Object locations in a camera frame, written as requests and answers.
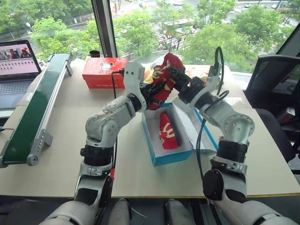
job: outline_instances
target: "table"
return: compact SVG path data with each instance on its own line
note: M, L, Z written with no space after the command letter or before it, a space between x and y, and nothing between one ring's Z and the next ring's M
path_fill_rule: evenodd
M92 114L113 100L112 89L89 90L81 74L85 62L71 63L73 76L66 77L47 130L54 136L51 147L42 152L37 166L10 165L0 169L0 195L73 197L79 173L80 148L85 144L84 124ZM204 71L208 66L193 66ZM222 89L231 92L227 100L235 110L249 115L255 121L255 132L249 138L248 196L299 195L300 187L290 172L279 149L242 90L232 80L226 67ZM117 90L117 95L124 90ZM26 106L19 105L5 124L15 128ZM221 132L208 124L215 138ZM12 131L0 133L0 149ZM203 170L210 168L209 159L202 157ZM182 162L153 167L146 137L137 113L118 136L118 155L112 197L204 197L202 181L195 154Z

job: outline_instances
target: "open box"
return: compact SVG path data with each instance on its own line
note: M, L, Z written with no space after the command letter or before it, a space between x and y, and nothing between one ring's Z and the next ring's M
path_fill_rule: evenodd
M159 139L159 116L166 111L171 122L177 128L180 146L175 149L164 149ZM146 110L142 114L142 125L154 166L179 162L187 159L196 149L202 118L197 110L189 108L179 98L172 103L165 103L155 111ZM215 154L218 146L209 130L204 126L201 138L201 153Z

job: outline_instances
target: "black office chair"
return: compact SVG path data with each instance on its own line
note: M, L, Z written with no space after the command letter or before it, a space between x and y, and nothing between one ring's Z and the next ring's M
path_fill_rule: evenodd
M255 110L257 111L258 115L262 119L268 132L271 134L282 156L285 158L285 161L288 163L290 160L295 158L296 152L293 149L290 140L287 138L280 124L278 123L278 120L268 110L265 109L255 109ZM300 170L292 170L292 172L293 174L300 174Z
M299 57L260 55L245 95L253 108L276 115L294 105L299 116L299 78Z

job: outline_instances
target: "red box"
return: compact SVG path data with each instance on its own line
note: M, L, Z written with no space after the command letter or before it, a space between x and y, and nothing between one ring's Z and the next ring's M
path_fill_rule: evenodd
M125 68L126 58L90 58L85 64L82 76L89 88L113 88L112 72ZM124 88L123 77L115 74L116 88Z

